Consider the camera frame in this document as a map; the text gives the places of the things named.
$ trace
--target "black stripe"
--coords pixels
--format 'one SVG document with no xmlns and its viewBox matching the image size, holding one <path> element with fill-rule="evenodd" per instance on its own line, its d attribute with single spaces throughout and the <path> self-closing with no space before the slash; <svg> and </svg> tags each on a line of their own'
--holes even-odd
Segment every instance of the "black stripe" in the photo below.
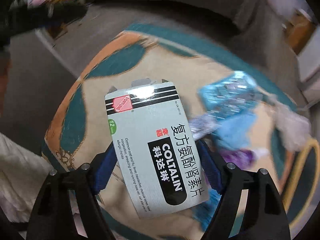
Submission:
<svg viewBox="0 0 320 240">
<path fill-rule="evenodd" d="M 177 94 L 178 94 L 177 91 L 174 90 L 174 91 L 155 94 L 155 95 L 152 95 L 149 98 L 134 98 L 134 99 L 131 100 L 131 102 L 132 103 L 137 103 L 137 102 L 141 102 L 141 101 L 150 100 L 150 99 L 153 99 L 153 98 L 161 98 L 161 97 L 167 97 L 167 96 L 177 95 Z"/>
<path fill-rule="evenodd" d="M 173 89 L 176 89 L 176 87 L 175 87 L 175 86 L 171 86 L 171 87 L 157 88 L 157 89 L 155 89 L 153 92 L 154 92 L 154 93 L 159 93 L 159 92 L 164 92 L 164 91 L 173 90 Z M 105 103 L 106 103 L 106 104 L 110 104 L 110 103 L 113 102 L 113 99 L 114 99 L 114 98 L 105 100 Z"/>
<path fill-rule="evenodd" d="M 142 102 L 139 104 L 132 105 L 132 107 L 133 107 L 133 109 L 136 109 L 139 107 L 150 106 L 150 105 L 154 105 L 154 104 L 158 104 L 158 103 L 162 103 L 162 102 L 167 102 L 167 101 L 172 101 L 172 100 L 176 100 L 176 99 L 179 99 L 178 95 L 166 97 L 166 98 L 159 98 L 159 99 L 155 99 L 155 100 L 151 100 L 151 101 L 147 101 L 147 102 Z M 116 111 L 114 109 L 107 111 L 107 115 L 115 114 L 115 113 L 116 113 Z"/>
</svg>

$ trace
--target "blue plastic packaging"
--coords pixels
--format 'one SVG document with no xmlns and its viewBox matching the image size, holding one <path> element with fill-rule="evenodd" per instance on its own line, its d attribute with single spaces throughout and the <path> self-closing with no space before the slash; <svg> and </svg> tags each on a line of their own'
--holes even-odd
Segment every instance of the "blue plastic packaging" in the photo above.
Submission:
<svg viewBox="0 0 320 240">
<path fill-rule="evenodd" d="M 255 80 L 243 71 L 199 90 L 199 96 L 210 115 L 217 121 L 253 109 L 262 99 Z"/>
</svg>

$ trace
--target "white furry fabric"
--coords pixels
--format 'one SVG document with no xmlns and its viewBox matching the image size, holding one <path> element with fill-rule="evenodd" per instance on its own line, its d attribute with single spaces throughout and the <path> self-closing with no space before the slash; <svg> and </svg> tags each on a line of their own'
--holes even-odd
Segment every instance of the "white furry fabric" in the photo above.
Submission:
<svg viewBox="0 0 320 240">
<path fill-rule="evenodd" d="M 52 166 L 0 133 L 0 206 L 11 222 L 28 222 Z"/>
</svg>

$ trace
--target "screw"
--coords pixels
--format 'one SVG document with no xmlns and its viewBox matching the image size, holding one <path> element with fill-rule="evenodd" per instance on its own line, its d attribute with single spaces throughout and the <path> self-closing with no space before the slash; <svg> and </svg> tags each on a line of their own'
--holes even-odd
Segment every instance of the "screw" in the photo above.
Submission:
<svg viewBox="0 0 320 240">
<path fill-rule="evenodd" d="M 57 173 L 58 173 L 58 171 L 55 170 L 55 169 L 53 169 L 53 170 L 51 170 L 51 171 L 49 172 L 49 174 L 50 174 L 51 176 L 54 176 L 54 175 L 56 175 Z"/>
<path fill-rule="evenodd" d="M 234 163 L 227 163 L 227 167 L 230 169 L 230 170 L 234 170 L 236 168 L 236 165 Z"/>
<path fill-rule="evenodd" d="M 268 174 L 268 171 L 267 171 L 265 168 L 261 168 L 261 169 L 260 169 L 260 172 L 261 172 L 263 175 Z"/>
<path fill-rule="evenodd" d="M 86 171 L 86 170 L 89 169 L 89 168 L 90 168 L 90 164 L 89 164 L 89 163 L 84 163 L 84 164 L 81 165 L 81 169 L 82 169 L 82 170 L 85 170 L 85 171 Z"/>
</svg>

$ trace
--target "box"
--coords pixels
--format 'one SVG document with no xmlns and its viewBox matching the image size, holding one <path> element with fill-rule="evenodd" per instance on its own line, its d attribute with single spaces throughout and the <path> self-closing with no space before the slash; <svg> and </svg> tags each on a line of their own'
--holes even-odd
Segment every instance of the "box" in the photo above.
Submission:
<svg viewBox="0 0 320 240">
<path fill-rule="evenodd" d="M 208 200 L 196 145 L 172 82 L 117 90 L 105 100 L 118 162 L 140 218 Z"/>
</svg>

